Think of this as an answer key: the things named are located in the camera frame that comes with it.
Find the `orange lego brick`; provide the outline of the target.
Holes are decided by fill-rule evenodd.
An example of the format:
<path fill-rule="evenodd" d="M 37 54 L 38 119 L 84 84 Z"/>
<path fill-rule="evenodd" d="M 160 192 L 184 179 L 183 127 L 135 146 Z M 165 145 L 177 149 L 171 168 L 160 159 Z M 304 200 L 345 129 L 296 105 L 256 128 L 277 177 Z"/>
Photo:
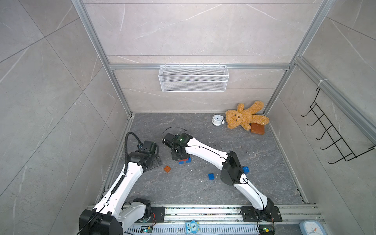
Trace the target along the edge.
<path fill-rule="evenodd" d="M 169 172 L 171 171 L 171 167 L 167 165 L 167 166 L 164 168 L 164 171 L 165 171 L 166 173 L 169 173 Z"/>

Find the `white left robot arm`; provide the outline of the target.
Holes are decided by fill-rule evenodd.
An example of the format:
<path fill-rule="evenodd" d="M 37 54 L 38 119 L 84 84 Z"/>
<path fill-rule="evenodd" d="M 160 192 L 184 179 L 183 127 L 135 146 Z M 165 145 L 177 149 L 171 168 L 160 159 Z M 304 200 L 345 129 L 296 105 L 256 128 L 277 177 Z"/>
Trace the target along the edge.
<path fill-rule="evenodd" d="M 91 210 L 79 217 L 79 235 L 123 235 L 135 222 L 154 219 L 151 202 L 136 198 L 129 206 L 126 199 L 137 180 L 146 171 L 162 164 L 159 147 L 145 141 L 136 151 L 127 155 L 127 162 L 115 183 Z"/>

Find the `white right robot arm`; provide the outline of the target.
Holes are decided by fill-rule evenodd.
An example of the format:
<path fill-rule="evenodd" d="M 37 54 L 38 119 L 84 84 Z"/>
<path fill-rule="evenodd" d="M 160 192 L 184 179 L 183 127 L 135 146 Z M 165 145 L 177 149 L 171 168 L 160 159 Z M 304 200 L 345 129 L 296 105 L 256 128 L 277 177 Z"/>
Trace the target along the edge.
<path fill-rule="evenodd" d="M 235 152 L 216 150 L 187 133 L 177 135 L 167 133 L 163 137 L 163 144 L 171 149 L 171 156 L 175 161 L 186 160 L 194 155 L 216 166 L 221 170 L 222 182 L 234 186 L 251 202 L 252 218 L 264 221 L 272 219 L 274 202 L 249 181 Z"/>

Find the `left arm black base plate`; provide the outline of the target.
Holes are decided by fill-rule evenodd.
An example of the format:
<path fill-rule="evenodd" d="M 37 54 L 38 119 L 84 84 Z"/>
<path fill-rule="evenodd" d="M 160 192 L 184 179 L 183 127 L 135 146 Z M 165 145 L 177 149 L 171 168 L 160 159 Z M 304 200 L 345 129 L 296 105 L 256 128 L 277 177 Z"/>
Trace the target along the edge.
<path fill-rule="evenodd" d="M 165 220 L 165 207 L 151 207 L 146 210 L 146 214 L 137 222 L 140 223 L 162 223 Z"/>

